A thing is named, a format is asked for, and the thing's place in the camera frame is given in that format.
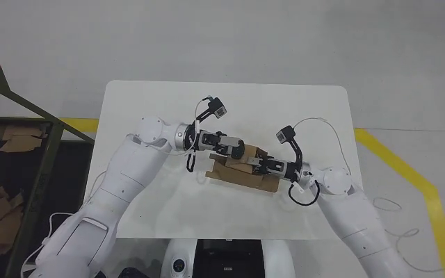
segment yellow floor line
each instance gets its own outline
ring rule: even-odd
[[[73,117],[62,117],[60,120],[82,132],[96,132],[99,119],[79,119]]]
[[[445,268],[445,215],[437,188],[368,131],[355,129],[354,132],[357,142],[367,147],[422,193],[436,240],[440,263]]]

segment metal frame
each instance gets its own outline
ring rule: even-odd
[[[48,181],[51,176],[52,167],[56,154],[58,151],[58,146],[62,139],[62,134],[64,130],[73,133],[74,135],[80,137],[90,144],[94,144],[94,140],[88,137],[86,134],[78,131],[74,127],[70,126],[54,117],[52,114],[41,109],[30,101],[23,97],[20,97],[16,93],[10,90],[8,82],[6,80],[3,69],[0,67],[0,95],[3,95],[13,102],[33,111],[44,119],[24,119],[37,122],[49,122],[51,124],[50,132],[48,135],[47,144],[45,146],[45,151],[40,162],[40,168],[38,170],[37,176],[35,177],[33,189],[29,196],[29,200],[24,209],[24,216],[22,218],[22,225],[20,227],[19,233],[17,234],[11,252],[8,267],[6,268],[5,277],[16,278],[19,276],[19,272],[22,267],[22,263],[30,254],[29,245],[31,239],[34,235],[35,224],[40,216],[40,207],[45,198],[45,190],[47,189]]]

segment tabletop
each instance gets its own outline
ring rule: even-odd
[[[114,151],[140,118],[159,116],[168,123],[194,120],[202,98],[219,97],[227,114],[209,117],[200,128],[222,131],[258,146],[275,158],[295,160],[289,144],[275,134],[308,117],[322,117],[337,131],[353,181],[362,187],[348,95],[339,86],[239,83],[111,81],[106,86],[86,197],[100,185]],[[207,106],[202,104],[198,114]],[[324,122],[308,120],[296,128],[303,160],[319,169],[346,167],[335,133]],[[337,238],[319,207],[294,204],[287,196],[288,181],[267,193],[205,177],[213,161],[198,152],[194,173],[186,156],[169,156],[155,180],[129,205],[118,227],[121,238]],[[308,191],[294,197],[310,201]]]

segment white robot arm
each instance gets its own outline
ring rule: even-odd
[[[114,153],[104,180],[91,199],[66,219],[50,239],[44,240],[32,278],[94,277],[114,245],[120,218],[134,197],[152,182],[172,150],[210,149],[235,159],[243,155],[242,140],[197,127],[197,121],[212,114],[219,118],[227,112],[218,98],[206,99],[210,100],[209,109],[196,117],[193,124],[169,125],[157,117],[142,119],[136,134],[129,134]],[[343,169],[320,171],[303,165],[301,150],[293,140],[295,132],[290,129],[282,129],[277,137],[281,143],[291,143],[297,161],[249,158],[254,173],[274,174],[298,181],[304,189],[310,188],[332,229],[353,251],[369,277],[410,277],[363,191],[353,185]],[[187,165],[190,172],[193,165],[194,162]]]
[[[378,212],[345,169],[302,171],[300,185],[310,188],[335,234],[349,247],[370,278],[408,278],[407,266],[388,241]]]
[[[114,153],[95,194],[44,241],[31,277],[94,277],[130,202],[152,182],[172,149],[183,150],[177,135],[187,126],[143,118],[136,135],[128,135]]]

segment cardboard box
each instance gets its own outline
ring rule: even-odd
[[[2,141],[6,141],[0,152],[29,152],[42,144],[45,132],[38,126],[8,125],[2,128]]]
[[[0,255],[12,248],[22,221],[22,194],[9,201],[8,198],[8,193],[0,186]]]
[[[258,154],[267,155],[267,152],[258,147],[246,145],[241,159],[210,154],[210,159],[215,162],[213,170],[206,172],[206,177],[272,193],[277,192],[280,179],[270,175],[252,174],[253,167],[245,164],[247,157],[256,157]]]

